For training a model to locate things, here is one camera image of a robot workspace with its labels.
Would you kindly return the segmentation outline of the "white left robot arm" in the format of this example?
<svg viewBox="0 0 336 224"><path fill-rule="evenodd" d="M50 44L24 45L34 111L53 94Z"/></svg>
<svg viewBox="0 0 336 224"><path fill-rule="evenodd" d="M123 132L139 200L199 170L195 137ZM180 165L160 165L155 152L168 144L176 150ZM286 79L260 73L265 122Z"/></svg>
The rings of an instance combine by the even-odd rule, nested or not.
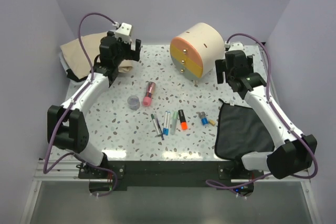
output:
<svg viewBox="0 0 336 224"><path fill-rule="evenodd" d="M97 178L108 174L107 156L90 143L85 116L118 76L118 67L124 60L139 61L141 40L131 41L130 36L109 31L100 40L99 54L89 61L91 70L83 85L62 105L52 105L47 111L48 149L45 162L49 161L52 147L66 150L82 162L90 164L90 171Z"/></svg>

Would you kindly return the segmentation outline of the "light green highlighter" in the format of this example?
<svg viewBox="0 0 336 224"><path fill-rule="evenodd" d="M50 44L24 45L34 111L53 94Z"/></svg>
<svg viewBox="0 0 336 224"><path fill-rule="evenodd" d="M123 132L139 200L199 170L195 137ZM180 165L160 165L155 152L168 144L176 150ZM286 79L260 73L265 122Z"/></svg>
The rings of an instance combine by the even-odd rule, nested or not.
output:
<svg viewBox="0 0 336 224"><path fill-rule="evenodd" d="M171 123L171 135L175 134L176 131L176 124L177 124L178 112L175 111L172 116L172 123Z"/></svg>

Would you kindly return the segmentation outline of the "green capped white marker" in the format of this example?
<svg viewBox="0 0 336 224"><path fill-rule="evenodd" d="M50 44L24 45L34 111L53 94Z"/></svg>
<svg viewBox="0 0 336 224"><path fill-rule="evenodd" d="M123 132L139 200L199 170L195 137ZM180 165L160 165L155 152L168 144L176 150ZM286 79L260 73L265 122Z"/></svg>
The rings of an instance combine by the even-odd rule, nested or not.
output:
<svg viewBox="0 0 336 224"><path fill-rule="evenodd" d="M158 124L156 122L154 114L151 114L151 119L152 119L152 122L153 122L153 125L154 125L157 136L161 136L161 133L160 133L160 130L159 130Z"/></svg>

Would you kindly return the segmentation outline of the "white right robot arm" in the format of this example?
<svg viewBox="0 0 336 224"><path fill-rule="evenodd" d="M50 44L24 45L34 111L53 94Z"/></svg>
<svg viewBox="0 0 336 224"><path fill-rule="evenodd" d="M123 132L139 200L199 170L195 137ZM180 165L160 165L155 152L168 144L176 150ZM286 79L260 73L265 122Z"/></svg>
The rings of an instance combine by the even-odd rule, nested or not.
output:
<svg viewBox="0 0 336 224"><path fill-rule="evenodd" d="M217 82L226 82L255 111L270 134L272 152L250 152L234 165L234 173L246 178L253 170L270 172L275 178L298 176L298 172L314 167L310 178L318 172L315 157L316 138L305 135L285 115L269 93L269 83L254 72L253 57L243 50L229 50L224 59L215 61Z"/></svg>

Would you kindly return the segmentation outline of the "cream round drawer organizer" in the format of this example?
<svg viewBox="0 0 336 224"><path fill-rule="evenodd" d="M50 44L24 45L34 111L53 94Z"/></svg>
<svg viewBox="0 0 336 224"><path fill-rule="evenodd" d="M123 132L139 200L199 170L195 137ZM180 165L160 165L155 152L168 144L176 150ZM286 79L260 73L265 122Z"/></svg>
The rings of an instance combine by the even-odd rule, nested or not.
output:
<svg viewBox="0 0 336 224"><path fill-rule="evenodd" d="M215 60L222 59L224 54L222 36L206 23L195 24L174 37L170 43L171 58L197 64L203 69L202 77L215 67Z"/></svg>

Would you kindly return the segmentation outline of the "purple thin pen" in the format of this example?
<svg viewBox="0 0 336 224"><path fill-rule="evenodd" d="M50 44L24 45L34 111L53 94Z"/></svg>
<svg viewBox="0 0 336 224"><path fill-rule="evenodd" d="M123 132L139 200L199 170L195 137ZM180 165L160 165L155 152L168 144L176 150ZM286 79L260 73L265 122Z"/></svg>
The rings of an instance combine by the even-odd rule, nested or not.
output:
<svg viewBox="0 0 336 224"><path fill-rule="evenodd" d="M160 123L159 123L159 120L158 120L158 117L157 117L156 114L154 115L154 118L155 118L156 124L158 126L157 128L159 130L159 135L160 135L161 139L164 140L164 135L163 135L163 132L161 130L161 126L160 126Z"/></svg>

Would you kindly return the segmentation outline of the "orange black highlighter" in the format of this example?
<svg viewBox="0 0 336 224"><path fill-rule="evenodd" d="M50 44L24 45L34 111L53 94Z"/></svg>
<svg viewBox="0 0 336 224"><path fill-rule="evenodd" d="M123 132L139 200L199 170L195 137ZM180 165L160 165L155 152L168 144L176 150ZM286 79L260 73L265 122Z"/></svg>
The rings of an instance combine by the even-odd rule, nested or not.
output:
<svg viewBox="0 0 336 224"><path fill-rule="evenodd" d="M183 110L178 110L178 114L179 114L181 129L182 130L187 130L188 126L187 126L186 118L185 118L185 115L184 115L184 111Z"/></svg>

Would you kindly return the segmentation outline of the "grey bottom drawer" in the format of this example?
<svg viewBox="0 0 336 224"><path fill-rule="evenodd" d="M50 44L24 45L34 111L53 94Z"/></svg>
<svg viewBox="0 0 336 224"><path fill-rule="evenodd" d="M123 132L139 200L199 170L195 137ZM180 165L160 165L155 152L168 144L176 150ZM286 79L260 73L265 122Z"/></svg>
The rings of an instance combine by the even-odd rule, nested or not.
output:
<svg viewBox="0 0 336 224"><path fill-rule="evenodd" d="M172 58L173 63L175 64L178 72L180 72L181 69L184 69L184 73L181 73L185 78L191 80L191 81L198 81L201 79L203 74L203 69L199 67L197 64L194 64L191 61L188 61L188 63L185 65L183 64L183 61L176 60Z"/></svg>

